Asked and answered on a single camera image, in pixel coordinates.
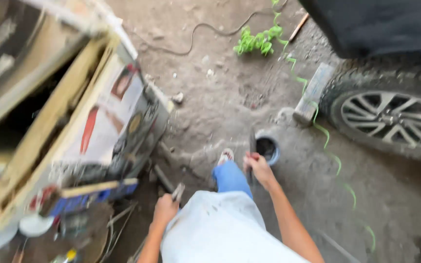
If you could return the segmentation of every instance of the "foot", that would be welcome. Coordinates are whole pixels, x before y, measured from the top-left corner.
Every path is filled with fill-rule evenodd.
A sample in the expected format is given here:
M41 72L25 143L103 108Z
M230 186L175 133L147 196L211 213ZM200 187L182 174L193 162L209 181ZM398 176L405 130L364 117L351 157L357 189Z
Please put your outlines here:
M233 154L233 151L229 148L226 148L226 149L224 149L224 151L220 155L220 159L219 159L219 162L217 163L217 165L224 164L226 161L234 160L234 159L235 159L235 156Z

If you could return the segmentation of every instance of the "hand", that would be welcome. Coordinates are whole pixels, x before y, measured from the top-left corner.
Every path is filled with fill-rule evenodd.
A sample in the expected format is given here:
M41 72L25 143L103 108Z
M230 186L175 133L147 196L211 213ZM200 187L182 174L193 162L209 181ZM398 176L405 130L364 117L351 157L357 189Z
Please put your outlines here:
M249 168L253 169L254 176L267 191L274 185L278 185L274 173L272 173L266 159L263 156L260 156L259 153L246 152L246 156L243 157L243 170L247 172Z
M173 202L171 194L164 194L155 204L151 225L165 229L178 212L179 205L179 202Z

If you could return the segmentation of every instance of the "car wheel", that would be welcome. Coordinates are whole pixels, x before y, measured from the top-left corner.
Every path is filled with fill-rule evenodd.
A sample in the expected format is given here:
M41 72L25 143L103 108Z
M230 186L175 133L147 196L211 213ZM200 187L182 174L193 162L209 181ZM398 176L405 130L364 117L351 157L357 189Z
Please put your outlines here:
M344 62L320 110L354 141L421 160L421 55Z

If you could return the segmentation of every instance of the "leg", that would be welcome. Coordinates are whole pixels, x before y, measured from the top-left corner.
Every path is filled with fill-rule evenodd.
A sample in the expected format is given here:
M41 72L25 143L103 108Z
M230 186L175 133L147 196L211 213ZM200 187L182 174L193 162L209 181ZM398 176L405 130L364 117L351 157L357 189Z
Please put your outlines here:
M246 176L234 161L228 160L223 164L217 165L212 170L212 176L217 181L219 193L243 191L253 199Z

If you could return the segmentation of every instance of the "white shirt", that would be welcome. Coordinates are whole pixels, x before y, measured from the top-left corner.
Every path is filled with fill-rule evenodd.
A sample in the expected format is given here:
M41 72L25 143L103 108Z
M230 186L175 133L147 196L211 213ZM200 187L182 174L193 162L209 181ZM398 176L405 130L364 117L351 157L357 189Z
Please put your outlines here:
M164 263L308 263L266 231L240 191L197 191L168 225L161 253Z

